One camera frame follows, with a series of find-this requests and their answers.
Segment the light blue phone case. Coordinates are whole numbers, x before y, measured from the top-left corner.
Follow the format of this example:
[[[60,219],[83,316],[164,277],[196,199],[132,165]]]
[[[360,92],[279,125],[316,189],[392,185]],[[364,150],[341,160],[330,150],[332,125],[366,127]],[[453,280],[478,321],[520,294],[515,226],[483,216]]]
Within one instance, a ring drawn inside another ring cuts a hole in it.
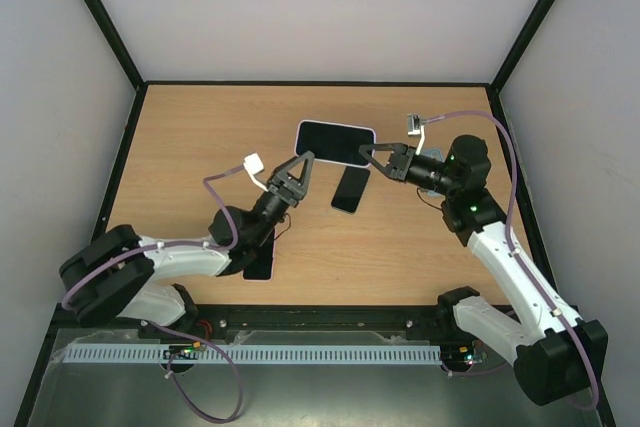
[[[443,154],[438,148],[428,148],[413,158],[410,176],[414,185],[428,196],[441,196]]]

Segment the teal phone black screen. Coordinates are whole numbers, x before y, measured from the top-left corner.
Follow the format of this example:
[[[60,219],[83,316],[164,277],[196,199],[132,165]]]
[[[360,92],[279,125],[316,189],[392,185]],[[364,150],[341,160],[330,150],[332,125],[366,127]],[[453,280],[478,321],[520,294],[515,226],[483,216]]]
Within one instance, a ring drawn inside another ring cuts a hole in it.
[[[331,200],[331,207],[344,213],[354,214],[370,177],[370,170],[347,166]]]

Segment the black aluminium frame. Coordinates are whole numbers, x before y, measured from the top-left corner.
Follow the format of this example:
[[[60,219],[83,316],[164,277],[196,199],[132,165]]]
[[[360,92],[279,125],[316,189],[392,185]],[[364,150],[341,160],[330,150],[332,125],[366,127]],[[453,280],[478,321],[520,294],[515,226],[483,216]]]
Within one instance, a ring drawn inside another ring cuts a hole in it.
[[[93,233],[95,235],[102,233],[106,227],[106,221],[111,213],[115,194],[117,193],[122,173],[124,171],[125,161],[129,155],[130,146],[133,140],[138,119],[142,110],[142,102],[147,93],[148,87],[155,85],[157,82],[146,81],[142,78],[135,62],[130,56],[117,28],[113,24],[108,11],[106,10],[102,0],[83,0],[89,12],[94,17],[96,24],[100,28],[102,35],[108,42],[111,50],[115,54],[121,68],[127,76],[129,82],[135,90],[134,101],[131,106],[130,114],[125,124],[123,137],[120,142],[119,150],[116,156],[114,167],[109,177],[109,183],[106,188],[104,198],[100,207],[98,218],[96,220]],[[387,81],[337,81],[337,80],[284,80],[284,81],[265,81],[265,86],[322,86],[322,87],[483,87],[488,96],[491,112],[496,115],[501,122],[506,121],[505,112],[500,100],[500,92],[505,87],[511,74],[514,72],[520,59],[526,52],[532,39],[537,33],[539,27],[556,0],[537,0],[531,10],[526,22],[520,30],[516,40],[511,46],[509,53],[503,61],[494,80],[490,83],[479,82],[387,82]],[[521,214],[524,215],[524,228],[530,246],[533,248],[533,258],[537,265],[541,268],[542,273],[547,280],[554,282],[554,276],[551,270],[546,249],[543,245],[539,225],[535,213],[533,211],[532,202],[528,187],[521,178],[517,180],[516,198]],[[71,317],[63,314],[60,309],[54,311],[50,321],[47,333],[40,348],[36,363],[27,384],[27,388],[21,402],[16,420],[16,426],[26,426],[33,415],[36,403],[36,396],[42,385],[45,374],[45,367],[49,360],[49,355],[53,349],[53,335],[58,331],[56,323],[58,321],[69,321]]]

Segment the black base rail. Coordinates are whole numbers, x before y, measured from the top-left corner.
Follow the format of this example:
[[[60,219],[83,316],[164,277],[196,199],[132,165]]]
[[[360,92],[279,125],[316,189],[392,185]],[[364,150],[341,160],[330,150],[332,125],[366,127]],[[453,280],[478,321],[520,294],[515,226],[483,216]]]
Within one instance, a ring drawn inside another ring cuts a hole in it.
[[[374,332],[383,336],[400,335],[410,341],[434,344],[466,343],[471,334],[447,326],[441,310],[427,306],[258,306],[205,305],[187,323],[187,332],[204,332],[197,321],[213,328],[212,339],[229,341],[241,331],[288,332]]]

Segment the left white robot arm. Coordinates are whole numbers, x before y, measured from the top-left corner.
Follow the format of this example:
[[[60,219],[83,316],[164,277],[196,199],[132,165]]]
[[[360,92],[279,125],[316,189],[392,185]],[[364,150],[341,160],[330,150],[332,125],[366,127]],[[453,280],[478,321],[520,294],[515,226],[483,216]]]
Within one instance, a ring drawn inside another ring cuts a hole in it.
[[[194,302],[176,278],[271,265],[276,227],[306,197],[314,160],[306,151],[276,167],[266,182],[257,181],[261,194],[249,210],[221,204],[205,237],[157,239],[128,224],[105,232],[60,267],[63,309],[82,327],[116,318],[163,327],[190,322]]]

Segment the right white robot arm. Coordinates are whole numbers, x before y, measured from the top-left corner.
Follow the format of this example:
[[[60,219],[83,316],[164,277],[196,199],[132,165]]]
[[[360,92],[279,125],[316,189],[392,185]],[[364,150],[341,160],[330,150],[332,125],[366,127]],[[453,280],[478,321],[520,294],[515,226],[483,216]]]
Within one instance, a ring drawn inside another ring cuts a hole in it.
[[[514,311],[508,316],[476,290],[457,288],[438,298],[438,331],[450,339],[466,332],[482,341],[513,368],[537,405],[584,389],[597,400],[607,332],[558,295],[516,240],[486,187],[491,162],[485,141],[461,135],[443,161],[401,143],[362,145],[359,152],[385,177],[443,196],[447,228],[487,268]]]

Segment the phone in pink case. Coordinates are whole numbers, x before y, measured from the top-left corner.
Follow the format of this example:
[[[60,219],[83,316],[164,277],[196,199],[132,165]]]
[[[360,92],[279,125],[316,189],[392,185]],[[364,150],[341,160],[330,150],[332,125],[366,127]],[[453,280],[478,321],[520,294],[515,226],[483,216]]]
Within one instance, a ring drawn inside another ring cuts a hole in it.
[[[243,270],[245,281],[266,282],[272,278],[275,258],[275,236],[272,235],[261,247],[255,249],[256,258]]]

